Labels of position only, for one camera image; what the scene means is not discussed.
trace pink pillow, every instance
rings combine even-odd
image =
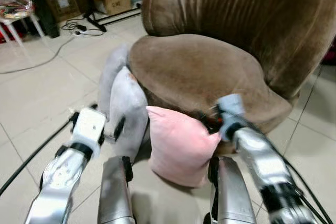
[[[209,159],[220,137],[209,135],[203,124],[185,114],[147,106],[152,154],[150,168],[176,184],[199,187],[205,184]]]

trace brown armchair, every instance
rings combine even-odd
[[[143,0],[149,36],[130,67],[149,105],[211,118],[219,97],[240,93],[246,118],[268,133],[336,33],[336,0]]]

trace black stand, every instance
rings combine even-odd
[[[141,8],[141,6],[138,5],[137,8],[135,8],[135,9],[127,10],[126,12],[118,13],[118,14],[115,14],[115,15],[111,15],[111,16],[107,16],[107,17],[99,18],[99,19],[96,19],[95,15],[94,15],[94,11],[91,10],[91,11],[85,13],[83,15],[83,18],[86,18],[89,23],[93,24],[99,30],[101,30],[103,33],[105,33],[107,31],[105,26],[113,24],[115,22],[119,22],[119,21],[122,21],[122,20],[125,20],[125,19],[128,19],[128,18],[131,18],[131,17],[138,16],[138,15],[141,14],[141,12],[135,13],[135,14],[130,14],[128,16],[124,16],[122,18],[118,18],[118,19],[115,19],[115,20],[112,20],[112,21],[108,21],[109,19],[118,17],[118,16],[123,15],[123,14],[134,12],[135,10],[140,10],[140,8]]]

